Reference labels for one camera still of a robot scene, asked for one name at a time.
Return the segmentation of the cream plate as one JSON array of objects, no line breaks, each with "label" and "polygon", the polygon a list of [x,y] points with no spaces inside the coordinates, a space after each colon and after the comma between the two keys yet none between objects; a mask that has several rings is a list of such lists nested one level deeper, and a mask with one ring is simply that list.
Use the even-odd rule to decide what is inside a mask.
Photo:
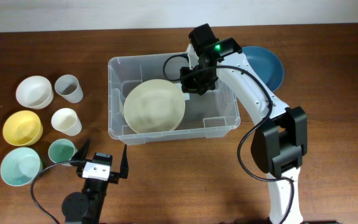
[{"label": "cream plate", "polygon": [[182,94],[159,91],[131,95],[124,105],[124,117],[136,133],[173,131],[183,121],[185,99]]}]

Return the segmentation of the white label in container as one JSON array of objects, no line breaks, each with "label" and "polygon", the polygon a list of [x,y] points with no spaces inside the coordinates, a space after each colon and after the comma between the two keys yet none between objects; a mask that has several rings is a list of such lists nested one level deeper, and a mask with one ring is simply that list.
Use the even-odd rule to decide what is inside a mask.
[{"label": "white label in container", "polygon": [[185,93],[184,94],[185,100],[189,100],[190,99],[190,94],[189,93]]}]

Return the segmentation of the mint green bowl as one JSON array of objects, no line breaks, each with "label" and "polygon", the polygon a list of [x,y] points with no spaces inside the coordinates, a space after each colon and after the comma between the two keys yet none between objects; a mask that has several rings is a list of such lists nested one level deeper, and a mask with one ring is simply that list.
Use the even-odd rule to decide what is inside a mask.
[{"label": "mint green bowl", "polygon": [[1,162],[0,175],[10,186],[30,184],[43,169],[40,156],[29,147],[19,147],[9,152]]}]

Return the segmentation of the green cup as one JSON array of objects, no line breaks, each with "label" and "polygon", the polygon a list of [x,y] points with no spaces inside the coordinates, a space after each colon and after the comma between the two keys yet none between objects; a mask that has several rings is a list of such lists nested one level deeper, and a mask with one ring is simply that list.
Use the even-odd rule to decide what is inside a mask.
[{"label": "green cup", "polygon": [[68,139],[54,141],[49,149],[48,156],[53,163],[69,161],[78,152],[75,145]]}]

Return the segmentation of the dark blue plate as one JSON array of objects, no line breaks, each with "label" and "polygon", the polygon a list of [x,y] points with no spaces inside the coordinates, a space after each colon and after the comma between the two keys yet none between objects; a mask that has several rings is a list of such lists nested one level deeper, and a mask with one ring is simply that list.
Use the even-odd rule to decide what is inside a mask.
[{"label": "dark blue plate", "polygon": [[242,48],[247,60],[270,91],[276,91],[283,82],[284,69],[280,59],[269,49],[259,46]]}]

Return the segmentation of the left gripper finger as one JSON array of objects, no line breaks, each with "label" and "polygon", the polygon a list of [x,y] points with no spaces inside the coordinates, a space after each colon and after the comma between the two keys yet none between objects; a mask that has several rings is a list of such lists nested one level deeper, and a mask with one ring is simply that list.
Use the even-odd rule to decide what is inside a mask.
[{"label": "left gripper finger", "polygon": [[127,179],[129,175],[129,163],[127,160],[127,145],[124,145],[124,150],[122,153],[122,159],[121,159],[121,164],[120,164],[120,172],[119,172],[119,177],[121,179]]},{"label": "left gripper finger", "polygon": [[70,159],[70,164],[72,166],[77,166],[79,163],[84,162],[86,160],[86,155],[89,150],[91,139],[88,138],[84,145],[81,147],[79,151],[77,151],[73,157]]}]

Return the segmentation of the yellow bowl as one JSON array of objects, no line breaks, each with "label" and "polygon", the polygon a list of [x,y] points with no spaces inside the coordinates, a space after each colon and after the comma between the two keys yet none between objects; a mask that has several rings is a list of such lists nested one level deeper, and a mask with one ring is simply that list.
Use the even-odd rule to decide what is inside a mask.
[{"label": "yellow bowl", "polygon": [[43,125],[33,111],[22,110],[12,114],[4,123],[2,135],[13,146],[35,144],[43,134]]}]

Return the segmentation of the grey translucent cup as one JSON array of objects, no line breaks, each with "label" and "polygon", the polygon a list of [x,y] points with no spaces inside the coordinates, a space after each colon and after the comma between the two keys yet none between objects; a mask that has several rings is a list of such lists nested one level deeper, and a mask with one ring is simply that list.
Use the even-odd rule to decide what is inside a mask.
[{"label": "grey translucent cup", "polygon": [[83,99],[83,90],[77,77],[63,75],[55,82],[55,91],[70,103],[79,103]]}]

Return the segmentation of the cream cup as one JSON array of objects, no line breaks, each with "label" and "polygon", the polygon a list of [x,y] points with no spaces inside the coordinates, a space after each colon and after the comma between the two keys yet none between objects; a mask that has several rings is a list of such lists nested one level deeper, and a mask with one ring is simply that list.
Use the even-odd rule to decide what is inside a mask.
[{"label": "cream cup", "polygon": [[77,113],[70,108],[57,110],[51,118],[51,124],[54,129],[68,136],[76,136],[82,130]]}]

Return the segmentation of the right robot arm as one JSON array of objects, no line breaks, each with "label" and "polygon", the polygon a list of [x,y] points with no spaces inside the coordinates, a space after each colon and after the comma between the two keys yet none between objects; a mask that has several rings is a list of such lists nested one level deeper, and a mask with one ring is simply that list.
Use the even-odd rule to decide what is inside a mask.
[{"label": "right robot arm", "polygon": [[307,115],[301,107],[291,108],[266,86],[248,63],[233,39],[219,40],[208,24],[189,33],[185,57],[189,66],[180,70],[182,90],[203,95],[225,84],[241,102],[254,127],[241,139],[252,136],[250,151],[268,183],[271,223],[302,223],[298,177],[307,153]]}]

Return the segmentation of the white bowl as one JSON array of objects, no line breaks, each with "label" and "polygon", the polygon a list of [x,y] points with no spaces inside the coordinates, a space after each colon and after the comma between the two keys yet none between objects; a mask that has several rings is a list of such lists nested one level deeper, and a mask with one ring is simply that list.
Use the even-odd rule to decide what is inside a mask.
[{"label": "white bowl", "polygon": [[17,102],[30,109],[40,110],[53,100],[50,81],[42,76],[31,76],[23,80],[16,89]]}]

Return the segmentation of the clear plastic storage container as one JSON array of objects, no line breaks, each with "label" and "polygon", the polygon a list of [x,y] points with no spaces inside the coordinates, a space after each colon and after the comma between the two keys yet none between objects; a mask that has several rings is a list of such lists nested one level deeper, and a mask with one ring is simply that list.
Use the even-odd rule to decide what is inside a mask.
[{"label": "clear plastic storage container", "polygon": [[185,101],[183,121],[173,131],[137,134],[124,119],[128,94],[148,80],[163,79],[163,63],[173,54],[114,57],[108,62],[108,133],[127,145],[191,138],[219,138],[236,129],[241,118],[235,94],[220,81],[216,89]]}]

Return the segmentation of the beige plate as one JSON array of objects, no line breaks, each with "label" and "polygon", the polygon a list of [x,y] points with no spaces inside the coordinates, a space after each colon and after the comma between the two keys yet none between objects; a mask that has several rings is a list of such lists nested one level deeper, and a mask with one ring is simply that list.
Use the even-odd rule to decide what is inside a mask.
[{"label": "beige plate", "polygon": [[136,133],[173,131],[185,115],[185,95],[172,82],[153,79],[141,83],[127,96],[124,118]]}]

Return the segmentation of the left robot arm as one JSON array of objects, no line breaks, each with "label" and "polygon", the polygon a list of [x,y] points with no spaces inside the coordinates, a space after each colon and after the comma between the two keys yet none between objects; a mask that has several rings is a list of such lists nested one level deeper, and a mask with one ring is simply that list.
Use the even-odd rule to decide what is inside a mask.
[{"label": "left robot arm", "polygon": [[91,140],[70,159],[76,167],[76,174],[85,180],[80,192],[73,192],[65,197],[62,213],[65,223],[98,223],[109,184],[118,184],[120,179],[127,179],[129,164],[127,147],[124,147],[120,171],[111,171],[112,156],[97,152],[91,160],[86,158]]}]

